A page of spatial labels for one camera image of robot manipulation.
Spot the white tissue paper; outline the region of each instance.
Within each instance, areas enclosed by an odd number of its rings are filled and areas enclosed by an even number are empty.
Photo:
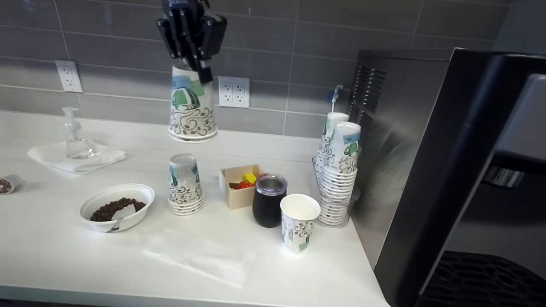
[[[242,288],[256,253],[234,249],[175,229],[147,238],[144,252]]]
[[[36,146],[31,148],[27,155],[46,165],[60,168],[73,174],[85,174],[92,170],[108,166],[125,159],[125,152],[115,150],[99,143],[88,140],[95,155],[89,159],[75,160],[66,157],[66,142],[58,144]]]

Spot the electrical outlet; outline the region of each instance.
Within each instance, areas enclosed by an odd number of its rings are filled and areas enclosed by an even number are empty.
[[[57,71],[59,72],[59,77],[61,77],[64,91],[83,93],[76,62],[55,60],[55,64],[57,64]]]
[[[220,107],[250,108],[250,79],[219,76]]]

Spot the stainless steel appliance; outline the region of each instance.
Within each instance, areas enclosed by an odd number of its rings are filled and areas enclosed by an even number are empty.
[[[361,51],[353,221],[387,301],[546,306],[546,57]]]

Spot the black tumbler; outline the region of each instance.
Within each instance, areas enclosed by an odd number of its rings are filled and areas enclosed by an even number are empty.
[[[282,176],[274,173],[256,179],[252,214],[263,227],[275,227],[281,223],[281,199],[286,196],[288,183]]]

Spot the robotic arm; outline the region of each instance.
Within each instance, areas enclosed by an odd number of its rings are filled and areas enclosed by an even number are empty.
[[[210,11],[208,0],[163,0],[156,24],[171,58],[197,71],[201,84],[212,81],[210,60],[220,52],[228,21]]]

